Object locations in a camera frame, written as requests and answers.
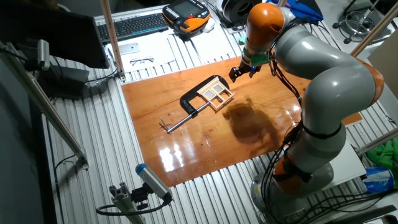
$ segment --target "mobile phone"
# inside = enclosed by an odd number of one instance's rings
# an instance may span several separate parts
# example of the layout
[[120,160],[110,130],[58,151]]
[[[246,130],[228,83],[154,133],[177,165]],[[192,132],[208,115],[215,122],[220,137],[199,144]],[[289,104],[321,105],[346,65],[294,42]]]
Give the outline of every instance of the mobile phone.
[[124,44],[119,46],[119,51],[121,55],[136,53],[139,52],[139,46],[137,43]]

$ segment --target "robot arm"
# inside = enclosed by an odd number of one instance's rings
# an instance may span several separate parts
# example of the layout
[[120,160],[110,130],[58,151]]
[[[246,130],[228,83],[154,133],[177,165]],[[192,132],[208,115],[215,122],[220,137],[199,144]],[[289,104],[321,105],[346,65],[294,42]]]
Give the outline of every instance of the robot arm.
[[[346,141],[342,120],[375,103],[384,86],[382,75],[372,66],[324,43],[303,26],[285,29],[293,18],[272,4],[255,5],[248,17],[241,63],[229,74],[234,82],[244,73],[252,76],[259,71],[267,63],[264,54],[278,37],[276,62],[286,72],[311,80],[302,100],[299,134],[274,170],[269,196],[275,203],[320,190],[333,180],[329,162]],[[261,209],[255,201],[258,194],[252,192],[252,198]]]

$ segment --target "eyeglasses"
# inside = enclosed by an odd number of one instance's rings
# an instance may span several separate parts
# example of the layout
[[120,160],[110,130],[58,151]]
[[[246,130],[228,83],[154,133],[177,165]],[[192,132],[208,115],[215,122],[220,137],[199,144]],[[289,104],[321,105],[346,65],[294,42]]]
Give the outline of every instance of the eyeglasses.
[[130,61],[130,64],[131,64],[131,66],[134,66],[137,62],[145,63],[145,61],[147,61],[147,60],[150,61],[150,62],[154,62],[155,61],[155,59],[153,57],[147,57],[147,58],[143,58],[143,59],[136,58],[136,59],[132,59]]

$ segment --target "wooden board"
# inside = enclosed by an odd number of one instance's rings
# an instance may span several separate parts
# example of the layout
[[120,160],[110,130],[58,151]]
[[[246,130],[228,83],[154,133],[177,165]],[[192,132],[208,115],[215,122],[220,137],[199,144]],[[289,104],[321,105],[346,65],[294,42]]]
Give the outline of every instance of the wooden board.
[[[122,86],[144,162],[169,187],[276,150],[289,127],[300,121],[299,103],[268,65],[253,78],[246,74],[232,83],[228,73],[239,61],[232,58]],[[310,81],[284,73],[303,95]],[[211,75],[224,77],[234,98],[217,112],[208,106],[167,134],[159,118],[171,127],[186,117],[180,97]],[[196,97],[191,103],[197,109],[205,101]]]

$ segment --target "white paper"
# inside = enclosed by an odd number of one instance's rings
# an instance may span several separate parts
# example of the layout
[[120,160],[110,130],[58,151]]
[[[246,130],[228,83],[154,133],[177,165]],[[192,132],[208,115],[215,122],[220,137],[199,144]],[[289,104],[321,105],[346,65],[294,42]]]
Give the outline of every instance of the white paper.
[[221,26],[215,24],[209,33],[201,33],[191,38],[202,63],[213,62],[215,57],[220,57],[232,52],[232,48]]
[[333,168],[335,176],[330,184],[322,190],[329,189],[356,177],[366,174],[366,170],[362,165],[361,160],[356,155],[355,150],[351,146],[349,140],[346,139],[346,144],[341,150],[340,154],[336,156],[330,165]]
[[[124,54],[121,56],[124,71],[133,72],[174,61],[174,55],[167,37],[167,34],[155,33],[118,42],[119,46],[137,43],[139,47],[139,52]],[[111,44],[108,44],[106,47],[113,52]],[[144,58],[153,58],[153,62],[142,60],[136,62],[134,65],[130,63],[131,60]]]

